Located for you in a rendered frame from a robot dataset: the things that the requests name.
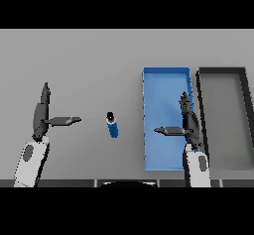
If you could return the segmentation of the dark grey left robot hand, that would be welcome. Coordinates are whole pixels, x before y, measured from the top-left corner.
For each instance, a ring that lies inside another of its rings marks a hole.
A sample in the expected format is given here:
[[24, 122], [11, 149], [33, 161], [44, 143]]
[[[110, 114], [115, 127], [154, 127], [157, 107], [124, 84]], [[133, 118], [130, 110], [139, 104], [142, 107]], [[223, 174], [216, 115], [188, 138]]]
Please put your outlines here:
[[80, 117], [50, 117], [51, 90], [47, 83], [44, 84], [41, 99], [37, 103], [33, 118], [33, 135], [36, 142], [42, 142], [48, 133], [49, 127], [70, 126], [80, 122]]

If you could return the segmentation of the blue bin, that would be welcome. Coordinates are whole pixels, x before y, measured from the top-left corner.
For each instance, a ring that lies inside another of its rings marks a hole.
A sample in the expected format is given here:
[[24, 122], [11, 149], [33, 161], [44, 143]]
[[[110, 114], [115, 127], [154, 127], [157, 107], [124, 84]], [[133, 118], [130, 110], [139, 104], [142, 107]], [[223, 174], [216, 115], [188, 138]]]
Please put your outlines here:
[[160, 127], [183, 127], [181, 96], [186, 92], [194, 110], [191, 69], [188, 66], [144, 66], [143, 134], [145, 171], [182, 171], [184, 136], [164, 136]]

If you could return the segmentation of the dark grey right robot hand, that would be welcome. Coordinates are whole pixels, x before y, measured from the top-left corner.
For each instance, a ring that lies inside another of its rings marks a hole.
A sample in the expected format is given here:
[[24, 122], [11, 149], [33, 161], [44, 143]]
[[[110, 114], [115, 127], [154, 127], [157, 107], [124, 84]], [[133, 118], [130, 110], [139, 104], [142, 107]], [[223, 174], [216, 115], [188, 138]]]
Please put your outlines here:
[[182, 127], [160, 127], [155, 128], [156, 133], [161, 133], [164, 136], [184, 136], [186, 142], [191, 145], [193, 150], [197, 150], [202, 145], [200, 139], [199, 124], [196, 114], [191, 109], [191, 99], [184, 91], [179, 101], [181, 113], [183, 117]]

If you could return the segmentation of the dark grey bin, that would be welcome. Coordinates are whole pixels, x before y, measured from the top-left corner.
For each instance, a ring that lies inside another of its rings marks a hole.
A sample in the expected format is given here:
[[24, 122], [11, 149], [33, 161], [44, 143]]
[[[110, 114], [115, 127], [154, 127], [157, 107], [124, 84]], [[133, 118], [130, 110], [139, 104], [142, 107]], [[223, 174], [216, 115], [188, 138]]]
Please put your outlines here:
[[204, 150], [214, 171], [254, 171], [254, 110], [246, 68], [196, 72]]

